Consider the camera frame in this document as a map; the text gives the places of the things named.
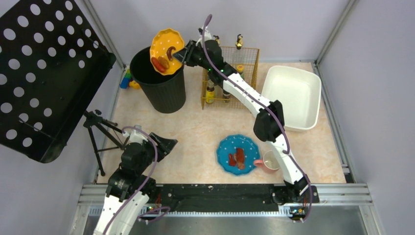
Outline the yellow dotted plate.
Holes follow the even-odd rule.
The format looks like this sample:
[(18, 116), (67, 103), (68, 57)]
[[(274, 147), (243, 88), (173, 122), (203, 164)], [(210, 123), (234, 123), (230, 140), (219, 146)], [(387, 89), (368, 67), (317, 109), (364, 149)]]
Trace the yellow dotted plate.
[[(180, 51), (181, 49), (184, 48), (185, 46), (184, 40), (181, 37), (180, 33), (171, 28), (163, 29), (160, 32), (158, 32), (156, 36), (153, 38), (152, 44), (150, 46), (150, 50), (149, 50), (150, 51), (150, 56), (149, 56), (150, 63), (151, 63), (152, 57), (158, 58), (159, 56), (161, 56), (165, 58), (166, 60), (168, 60), (166, 51), (171, 46), (174, 46), (176, 48), (176, 50), (173, 51), (173, 53)], [(158, 72), (159, 74), (163, 76), (173, 75), (175, 72), (177, 72), (182, 67), (182, 64), (175, 58), (173, 58), (173, 61), (169, 61), (169, 64), (170, 64), (170, 67), (169, 69), (165, 70), (165, 73), (158, 72), (154, 68), (153, 64), (152, 66), (156, 70), (156, 72)]]

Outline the glass oil bottle clear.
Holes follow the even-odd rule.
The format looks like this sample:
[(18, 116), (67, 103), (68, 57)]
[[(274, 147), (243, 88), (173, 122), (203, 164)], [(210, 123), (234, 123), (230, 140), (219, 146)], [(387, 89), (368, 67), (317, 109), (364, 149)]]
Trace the glass oil bottle clear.
[(220, 46), (220, 37), (218, 35), (213, 35), (213, 38), (217, 42), (217, 44)]

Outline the small yellow label bottle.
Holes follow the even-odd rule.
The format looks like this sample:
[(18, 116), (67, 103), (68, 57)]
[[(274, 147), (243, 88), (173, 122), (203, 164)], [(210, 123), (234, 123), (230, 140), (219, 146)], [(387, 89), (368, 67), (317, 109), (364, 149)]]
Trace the small yellow label bottle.
[(205, 93), (205, 95), (206, 95), (205, 102), (207, 104), (211, 104), (211, 103), (214, 102), (214, 98), (215, 98), (215, 85), (214, 85), (214, 83), (211, 80), (209, 80), (207, 82), (207, 87), (206, 87), (206, 93)]

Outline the glass oil bottle brown liquid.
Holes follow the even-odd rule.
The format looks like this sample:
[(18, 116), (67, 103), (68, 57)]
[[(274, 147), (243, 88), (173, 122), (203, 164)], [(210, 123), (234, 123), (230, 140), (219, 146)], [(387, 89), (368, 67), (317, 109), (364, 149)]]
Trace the glass oil bottle brown liquid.
[(235, 42), (235, 50), (232, 54), (232, 63), (242, 65), (245, 62), (245, 54), (243, 50), (243, 35), (238, 34)]

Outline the sauce bottle yellow cap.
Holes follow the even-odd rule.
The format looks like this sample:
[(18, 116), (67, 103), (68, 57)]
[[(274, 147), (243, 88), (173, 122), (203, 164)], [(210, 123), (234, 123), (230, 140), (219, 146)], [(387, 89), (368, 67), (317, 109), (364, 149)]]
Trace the sauce bottle yellow cap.
[(238, 65), (236, 67), (237, 72), (240, 74), (240, 76), (242, 77), (242, 79), (245, 79), (245, 75), (244, 75), (244, 66), (243, 65)]

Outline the small black cap bottle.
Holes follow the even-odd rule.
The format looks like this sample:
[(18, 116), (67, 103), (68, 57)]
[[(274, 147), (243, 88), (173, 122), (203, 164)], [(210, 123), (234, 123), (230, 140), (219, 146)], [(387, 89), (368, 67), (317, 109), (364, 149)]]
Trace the small black cap bottle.
[(230, 102), (230, 97), (231, 97), (231, 94), (230, 93), (228, 93), (226, 91), (223, 91), (222, 98), (223, 98), (223, 101), (225, 103), (229, 103)]

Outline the blue dotted plate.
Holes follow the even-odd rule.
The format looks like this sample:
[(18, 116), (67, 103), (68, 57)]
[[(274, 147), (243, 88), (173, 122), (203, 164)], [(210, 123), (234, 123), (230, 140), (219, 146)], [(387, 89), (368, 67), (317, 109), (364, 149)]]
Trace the blue dotted plate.
[[(242, 148), (245, 154), (245, 169), (239, 170), (236, 166), (229, 166), (228, 155), (235, 152), (236, 148)], [(235, 176), (249, 174), (256, 168), (253, 162), (260, 159), (260, 151), (257, 144), (249, 137), (235, 134), (229, 135), (222, 139), (216, 149), (216, 158), (218, 164), (225, 172)]]

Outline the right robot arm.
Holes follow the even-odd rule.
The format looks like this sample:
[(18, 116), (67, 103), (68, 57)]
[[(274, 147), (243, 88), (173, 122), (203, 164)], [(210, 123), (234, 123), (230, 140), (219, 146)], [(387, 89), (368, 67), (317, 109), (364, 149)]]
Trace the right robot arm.
[(306, 197), (306, 203), (314, 203), (315, 192), (309, 177), (295, 160), (283, 125), (284, 113), (280, 101), (270, 101), (252, 88), (231, 64), (225, 61), (215, 40), (197, 43), (189, 41), (182, 49), (171, 54), (189, 67), (204, 68), (214, 84), (239, 100), (255, 118), (253, 131), (256, 137), (267, 143), (283, 173), (283, 180), (291, 197)]

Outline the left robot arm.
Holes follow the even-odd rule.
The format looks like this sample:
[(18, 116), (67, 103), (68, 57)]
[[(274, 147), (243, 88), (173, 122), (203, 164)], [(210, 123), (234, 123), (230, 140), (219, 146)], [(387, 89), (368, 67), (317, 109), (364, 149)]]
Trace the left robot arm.
[(127, 235), (145, 204), (157, 192), (156, 181), (144, 171), (155, 170), (178, 143), (154, 133), (147, 134), (137, 127), (124, 127), (127, 140), (118, 169), (108, 180), (104, 205), (95, 227), (95, 235)]

